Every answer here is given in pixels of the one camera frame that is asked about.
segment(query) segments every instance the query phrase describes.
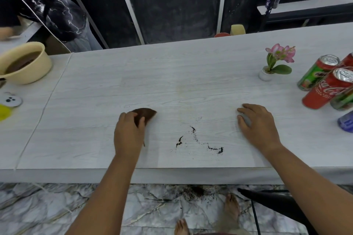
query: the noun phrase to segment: brown coconut shell piece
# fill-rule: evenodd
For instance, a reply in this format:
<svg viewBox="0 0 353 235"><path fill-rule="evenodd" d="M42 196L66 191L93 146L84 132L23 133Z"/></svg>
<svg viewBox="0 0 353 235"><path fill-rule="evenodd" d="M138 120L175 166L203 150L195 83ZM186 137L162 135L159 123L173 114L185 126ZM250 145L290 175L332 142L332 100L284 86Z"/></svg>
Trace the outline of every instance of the brown coconut shell piece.
<svg viewBox="0 0 353 235"><path fill-rule="evenodd" d="M145 117L145 125L156 115L156 111L149 108L139 108L133 110L134 113L137 113L137 116L134 118L135 125L138 127L139 121L142 117Z"/></svg>

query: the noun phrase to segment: foot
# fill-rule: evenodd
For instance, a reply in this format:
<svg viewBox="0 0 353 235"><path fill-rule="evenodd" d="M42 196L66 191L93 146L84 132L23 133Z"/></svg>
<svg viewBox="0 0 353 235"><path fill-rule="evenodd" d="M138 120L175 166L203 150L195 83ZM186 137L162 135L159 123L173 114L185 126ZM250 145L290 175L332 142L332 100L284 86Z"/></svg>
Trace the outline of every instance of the foot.
<svg viewBox="0 0 353 235"><path fill-rule="evenodd" d="M238 217L240 215L239 204L236 197L228 193L226 196L226 202L224 203L224 211L231 215L231 217L238 222Z"/></svg>
<svg viewBox="0 0 353 235"><path fill-rule="evenodd" d="M179 220L174 229L174 235L190 235L188 224L185 219Z"/></svg>

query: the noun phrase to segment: hand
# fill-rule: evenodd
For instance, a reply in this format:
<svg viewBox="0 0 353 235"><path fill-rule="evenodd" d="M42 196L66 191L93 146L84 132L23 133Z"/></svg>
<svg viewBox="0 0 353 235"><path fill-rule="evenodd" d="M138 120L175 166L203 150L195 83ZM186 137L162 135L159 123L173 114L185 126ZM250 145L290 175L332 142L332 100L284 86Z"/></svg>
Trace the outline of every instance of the hand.
<svg viewBox="0 0 353 235"><path fill-rule="evenodd" d="M256 104L243 104L243 107L238 108L238 111L249 117L251 126L248 126L240 115L238 124L248 141L263 155L273 149L282 148L272 114L265 107Z"/></svg>
<svg viewBox="0 0 353 235"><path fill-rule="evenodd" d="M145 118L142 117L138 127L134 123L137 113L122 113L114 131L114 147L117 156L137 163L145 137Z"/></svg>

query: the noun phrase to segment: purple can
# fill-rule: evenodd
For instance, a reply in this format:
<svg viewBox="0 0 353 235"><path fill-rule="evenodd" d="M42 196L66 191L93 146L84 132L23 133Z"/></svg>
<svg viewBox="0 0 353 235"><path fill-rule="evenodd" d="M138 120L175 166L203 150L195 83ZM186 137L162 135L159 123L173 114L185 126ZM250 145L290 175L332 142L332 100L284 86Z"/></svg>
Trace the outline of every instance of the purple can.
<svg viewBox="0 0 353 235"><path fill-rule="evenodd" d="M344 131L353 133L353 111L338 118L337 122Z"/></svg>

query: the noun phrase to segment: potted plant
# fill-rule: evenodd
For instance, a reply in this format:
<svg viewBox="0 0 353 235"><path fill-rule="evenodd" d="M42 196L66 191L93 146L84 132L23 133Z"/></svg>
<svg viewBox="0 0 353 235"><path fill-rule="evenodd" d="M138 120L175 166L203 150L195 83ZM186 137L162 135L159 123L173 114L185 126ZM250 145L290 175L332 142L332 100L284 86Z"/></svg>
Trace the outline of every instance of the potted plant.
<svg viewBox="0 0 353 235"><path fill-rule="evenodd" d="M272 76L277 73L280 75L288 75L292 72L292 68L288 65L280 64L275 67L278 60L284 60L287 63L294 62L295 46L282 47L280 44L274 45L272 48L266 48L267 51L267 66L264 66L259 72L259 78L263 81L272 80Z"/></svg>

